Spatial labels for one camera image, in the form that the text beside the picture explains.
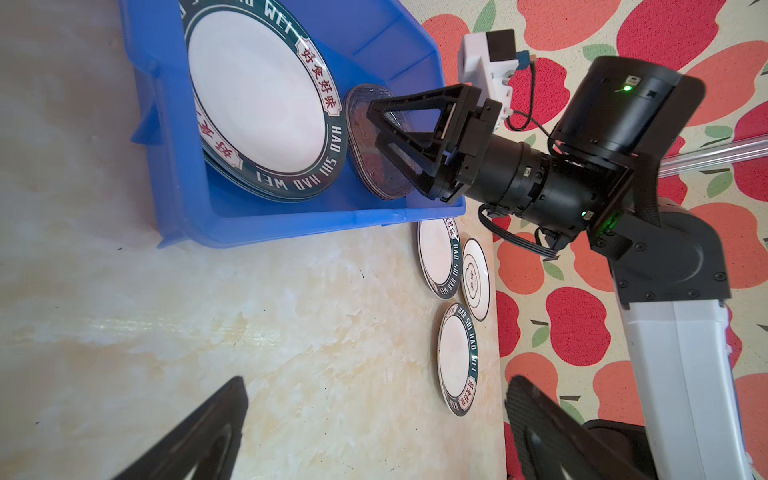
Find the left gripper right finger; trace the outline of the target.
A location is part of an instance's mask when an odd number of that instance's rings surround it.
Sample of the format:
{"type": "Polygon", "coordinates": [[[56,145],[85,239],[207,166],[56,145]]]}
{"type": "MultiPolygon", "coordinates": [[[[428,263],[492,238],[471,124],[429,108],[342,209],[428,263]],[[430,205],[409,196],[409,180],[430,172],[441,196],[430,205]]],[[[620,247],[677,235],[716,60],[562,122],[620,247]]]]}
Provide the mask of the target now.
{"type": "Polygon", "coordinates": [[[510,380],[505,408],[527,479],[649,479],[645,428],[609,420],[578,423],[523,376],[510,380]]]}

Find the white plate green rim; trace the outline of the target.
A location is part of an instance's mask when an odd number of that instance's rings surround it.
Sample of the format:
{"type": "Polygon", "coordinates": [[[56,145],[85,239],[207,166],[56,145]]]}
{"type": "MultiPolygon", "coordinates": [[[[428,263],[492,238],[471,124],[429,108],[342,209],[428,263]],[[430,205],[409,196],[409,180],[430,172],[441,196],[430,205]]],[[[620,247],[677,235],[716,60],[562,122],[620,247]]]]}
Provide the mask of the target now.
{"type": "Polygon", "coordinates": [[[460,235],[454,218],[418,223],[417,247],[421,268],[430,290],[441,299],[458,291],[462,270],[460,235]]]}
{"type": "Polygon", "coordinates": [[[442,317],[436,359],[443,399],[452,414],[463,417],[477,394],[479,349],[472,316],[461,303],[451,304],[442,317]]]}
{"type": "Polygon", "coordinates": [[[244,190],[301,202],[347,155],[343,101],[307,30],[279,1],[182,1],[206,161],[244,190]]]}

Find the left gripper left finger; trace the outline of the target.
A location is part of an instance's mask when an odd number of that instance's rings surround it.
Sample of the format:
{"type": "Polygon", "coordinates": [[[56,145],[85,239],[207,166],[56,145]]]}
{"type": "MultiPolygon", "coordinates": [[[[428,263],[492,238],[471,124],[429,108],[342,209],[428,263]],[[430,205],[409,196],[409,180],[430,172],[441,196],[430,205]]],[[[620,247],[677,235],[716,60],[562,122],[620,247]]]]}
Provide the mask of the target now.
{"type": "Polygon", "coordinates": [[[117,477],[229,479],[248,405],[243,378],[231,378],[117,477]]]}

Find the clear glass plate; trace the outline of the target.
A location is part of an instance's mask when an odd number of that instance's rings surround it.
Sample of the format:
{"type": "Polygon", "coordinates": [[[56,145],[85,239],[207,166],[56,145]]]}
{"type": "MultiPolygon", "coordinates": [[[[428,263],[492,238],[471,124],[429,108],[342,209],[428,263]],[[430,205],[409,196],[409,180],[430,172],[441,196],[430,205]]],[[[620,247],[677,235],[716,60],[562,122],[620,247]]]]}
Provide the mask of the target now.
{"type": "Polygon", "coordinates": [[[384,86],[361,84],[345,98],[349,150],[354,169],[366,188],[383,200],[406,197],[414,186],[406,176],[376,147],[379,130],[367,118],[372,101],[394,97],[384,86]]]}

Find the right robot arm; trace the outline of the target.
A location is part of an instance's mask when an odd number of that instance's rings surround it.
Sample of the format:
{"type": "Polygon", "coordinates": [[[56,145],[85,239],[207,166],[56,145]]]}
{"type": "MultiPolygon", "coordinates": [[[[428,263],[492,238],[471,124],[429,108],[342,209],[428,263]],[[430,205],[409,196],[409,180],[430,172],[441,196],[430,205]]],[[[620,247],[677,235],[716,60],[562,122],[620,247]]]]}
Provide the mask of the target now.
{"type": "Polygon", "coordinates": [[[661,161],[704,95],[698,78],[599,57],[546,152],[494,134],[500,103],[467,84],[375,100],[367,117],[377,149],[427,198],[465,196],[489,230],[515,215],[543,233],[507,242],[552,259],[586,234],[609,263],[657,476],[749,479],[723,245],[657,191],[661,161]]]}

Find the white plate black rim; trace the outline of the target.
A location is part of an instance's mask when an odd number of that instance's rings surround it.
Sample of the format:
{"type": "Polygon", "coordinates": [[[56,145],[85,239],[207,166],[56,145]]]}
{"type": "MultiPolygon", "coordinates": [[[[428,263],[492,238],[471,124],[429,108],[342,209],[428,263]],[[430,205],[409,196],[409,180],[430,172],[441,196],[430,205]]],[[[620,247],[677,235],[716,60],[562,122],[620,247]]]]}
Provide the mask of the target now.
{"type": "Polygon", "coordinates": [[[462,291],[470,313],[484,321],[490,310],[490,271],[482,246],[469,238],[463,246],[462,291]]]}

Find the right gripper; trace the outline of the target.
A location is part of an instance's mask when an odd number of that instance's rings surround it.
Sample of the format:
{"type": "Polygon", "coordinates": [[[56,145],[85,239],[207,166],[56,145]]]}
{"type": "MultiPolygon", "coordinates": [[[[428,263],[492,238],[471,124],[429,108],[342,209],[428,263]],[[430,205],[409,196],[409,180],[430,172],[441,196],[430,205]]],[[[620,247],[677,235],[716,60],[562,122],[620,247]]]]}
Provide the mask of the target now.
{"type": "Polygon", "coordinates": [[[500,104],[477,103],[478,87],[456,84],[370,103],[376,148],[424,197],[478,201],[482,219],[516,216],[549,240],[573,240],[606,204],[603,175],[586,162],[540,152],[491,132],[500,104]],[[397,116],[436,112],[430,131],[406,130],[397,116]]]}

